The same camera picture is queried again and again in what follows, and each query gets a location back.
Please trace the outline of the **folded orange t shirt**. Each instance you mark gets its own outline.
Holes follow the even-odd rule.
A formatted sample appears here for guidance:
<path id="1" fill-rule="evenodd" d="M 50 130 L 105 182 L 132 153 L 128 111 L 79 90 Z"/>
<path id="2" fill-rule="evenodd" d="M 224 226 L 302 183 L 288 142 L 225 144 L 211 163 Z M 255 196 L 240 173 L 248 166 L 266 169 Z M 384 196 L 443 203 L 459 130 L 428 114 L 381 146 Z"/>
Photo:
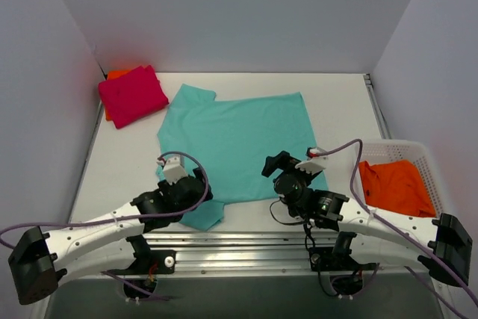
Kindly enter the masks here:
<path id="1" fill-rule="evenodd" d="M 112 71 L 110 71 L 110 72 L 107 74 L 106 79 L 107 79 L 107 80 L 113 80 L 113 79 L 119 78 L 119 77 L 121 77 L 121 76 L 123 76 L 123 75 L 126 75 L 126 74 L 128 74 L 129 72 L 131 72 L 130 69 L 112 70 Z M 107 108 L 105 108 L 105 119 L 106 119 L 107 121 L 111 121 L 111 116 L 110 116 L 110 114 L 108 113 Z"/>

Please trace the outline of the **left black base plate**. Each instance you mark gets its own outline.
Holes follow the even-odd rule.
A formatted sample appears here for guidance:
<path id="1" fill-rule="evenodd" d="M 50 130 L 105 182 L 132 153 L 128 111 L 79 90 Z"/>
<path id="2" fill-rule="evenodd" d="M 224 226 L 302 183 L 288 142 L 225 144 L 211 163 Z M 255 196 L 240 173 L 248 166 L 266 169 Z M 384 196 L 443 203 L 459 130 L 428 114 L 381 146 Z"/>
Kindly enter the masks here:
<path id="1" fill-rule="evenodd" d="M 116 275 L 157 275 L 172 274 L 175 272 L 176 251 L 153 250 L 151 252 L 137 252 L 133 254 L 134 261 L 125 269 L 111 269 Z"/>

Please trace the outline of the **aluminium rail frame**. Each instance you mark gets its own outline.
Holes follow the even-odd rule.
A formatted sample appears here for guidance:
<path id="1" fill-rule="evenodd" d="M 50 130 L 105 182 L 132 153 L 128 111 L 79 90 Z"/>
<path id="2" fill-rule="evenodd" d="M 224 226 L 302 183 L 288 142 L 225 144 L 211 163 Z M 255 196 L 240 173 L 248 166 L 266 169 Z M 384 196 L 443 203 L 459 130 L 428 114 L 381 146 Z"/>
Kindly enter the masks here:
<path id="1" fill-rule="evenodd" d="M 118 240 L 88 253 L 76 253 L 56 267 L 66 270 L 59 283 L 125 269 L 134 253 L 176 251 L 175 272 L 156 276 L 177 278 L 308 275 L 312 272 L 301 234 L 166 232 Z M 319 234 L 316 247 L 333 248 L 330 234 Z"/>

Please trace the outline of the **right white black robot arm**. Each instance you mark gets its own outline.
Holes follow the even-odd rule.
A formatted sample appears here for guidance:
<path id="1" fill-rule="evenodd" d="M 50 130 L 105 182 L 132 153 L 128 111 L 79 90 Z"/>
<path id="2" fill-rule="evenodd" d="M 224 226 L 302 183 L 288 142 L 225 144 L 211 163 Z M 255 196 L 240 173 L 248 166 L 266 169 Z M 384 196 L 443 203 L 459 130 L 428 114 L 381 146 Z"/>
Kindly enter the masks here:
<path id="1" fill-rule="evenodd" d="M 418 263 L 433 279 L 455 287 L 468 285 L 473 241 L 456 216 L 412 217 L 368 207 L 341 193 L 312 189 L 312 181 L 324 168 L 319 155 L 301 161 L 281 151 L 266 157 L 261 174 L 270 177 L 276 170 L 280 172 L 273 189 L 289 215 L 300 218 L 302 224 L 406 247 L 417 253 Z"/>

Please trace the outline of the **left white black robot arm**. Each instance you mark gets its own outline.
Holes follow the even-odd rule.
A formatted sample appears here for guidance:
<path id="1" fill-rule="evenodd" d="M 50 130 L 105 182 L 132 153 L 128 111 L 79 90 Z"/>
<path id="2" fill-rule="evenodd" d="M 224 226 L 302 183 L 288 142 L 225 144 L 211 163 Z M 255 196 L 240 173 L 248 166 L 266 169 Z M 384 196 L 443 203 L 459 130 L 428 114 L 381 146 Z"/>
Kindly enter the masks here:
<path id="1" fill-rule="evenodd" d="M 144 235 L 177 223 L 212 198 L 201 167 L 171 170 L 155 190 L 96 219 L 67 225 L 31 224 L 13 247 L 8 265 L 17 298 L 36 303 L 62 284 L 108 270 L 145 272 L 151 263 Z"/>

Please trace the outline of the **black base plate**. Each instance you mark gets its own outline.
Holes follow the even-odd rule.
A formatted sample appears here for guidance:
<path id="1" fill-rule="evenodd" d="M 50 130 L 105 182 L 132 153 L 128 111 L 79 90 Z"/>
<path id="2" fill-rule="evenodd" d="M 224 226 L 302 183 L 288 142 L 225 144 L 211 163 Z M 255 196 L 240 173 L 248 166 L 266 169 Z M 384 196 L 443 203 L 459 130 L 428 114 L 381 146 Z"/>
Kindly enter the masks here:
<path id="1" fill-rule="evenodd" d="M 354 272 L 356 270 L 374 270 L 375 263 L 359 264 L 350 255 L 338 255 L 331 247 L 309 247 L 309 264 L 313 272 Z"/>
<path id="2" fill-rule="evenodd" d="M 111 269 L 116 275 L 157 275 L 172 274 L 175 272 L 176 251 L 153 250 L 151 252 L 137 252 L 133 254 L 134 261 L 125 269 Z"/>

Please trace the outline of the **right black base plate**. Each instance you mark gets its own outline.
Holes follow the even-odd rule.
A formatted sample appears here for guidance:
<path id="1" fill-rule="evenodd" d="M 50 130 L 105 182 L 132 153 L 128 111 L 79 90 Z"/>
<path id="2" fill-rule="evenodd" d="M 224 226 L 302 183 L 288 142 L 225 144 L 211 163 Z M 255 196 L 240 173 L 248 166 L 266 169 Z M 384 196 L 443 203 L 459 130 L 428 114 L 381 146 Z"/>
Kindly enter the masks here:
<path id="1" fill-rule="evenodd" d="M 359 264 L 350 255 L 338 255 L 331 247 L 309 247 L 309 264 L 313 272 L 354 272 L 356 270 L 374 270 L 375 263 Z"/>

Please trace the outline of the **teal t shirt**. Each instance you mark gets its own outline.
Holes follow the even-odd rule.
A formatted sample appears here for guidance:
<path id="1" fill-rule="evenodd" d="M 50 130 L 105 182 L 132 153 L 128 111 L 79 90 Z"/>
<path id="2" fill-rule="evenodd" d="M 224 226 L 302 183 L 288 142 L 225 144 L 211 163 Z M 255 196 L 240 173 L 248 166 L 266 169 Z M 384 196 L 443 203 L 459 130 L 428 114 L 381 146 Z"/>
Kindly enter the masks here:
<path id="1" fill-rule="evenodd" d="M 205 168 L 213 198 L 180 223 L 207 231 L 223 220 L 225 205 L 270 199 L 261 171 L 266 157 L 286 151 L 304 159 L 317 145 L 301 93 L 218 101 L 212 90 L 183 84 L 158 131 L 162 152 L 180 151 Z"/>

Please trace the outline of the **folded magenta t shirt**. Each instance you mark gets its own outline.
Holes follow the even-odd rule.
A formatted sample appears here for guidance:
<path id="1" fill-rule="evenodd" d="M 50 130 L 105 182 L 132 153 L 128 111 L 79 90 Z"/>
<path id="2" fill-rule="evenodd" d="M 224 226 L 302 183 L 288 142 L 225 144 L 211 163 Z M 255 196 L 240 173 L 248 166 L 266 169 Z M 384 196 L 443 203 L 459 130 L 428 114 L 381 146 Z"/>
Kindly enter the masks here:
<path id="1" fill-rule="evenodd" d="M 99 97 L 116 129 L 164 109 L 170 103 L 152 66 L 138 66 L 126 75 L 104 80 Z"/>

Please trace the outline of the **orange t shirt in basket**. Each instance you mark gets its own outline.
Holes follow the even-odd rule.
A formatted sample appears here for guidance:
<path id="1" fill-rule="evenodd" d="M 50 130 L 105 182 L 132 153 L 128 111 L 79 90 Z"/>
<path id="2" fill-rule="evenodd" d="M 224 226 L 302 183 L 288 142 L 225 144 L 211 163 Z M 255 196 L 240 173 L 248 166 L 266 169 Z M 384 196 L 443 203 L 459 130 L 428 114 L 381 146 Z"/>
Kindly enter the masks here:
<path id="1" fill-rule="evenodd" d="M 435 217 L 436 210 L 415 165 L 407 160 L 388 164 L 359 163 L 367 205 L 412 217 Z"/>

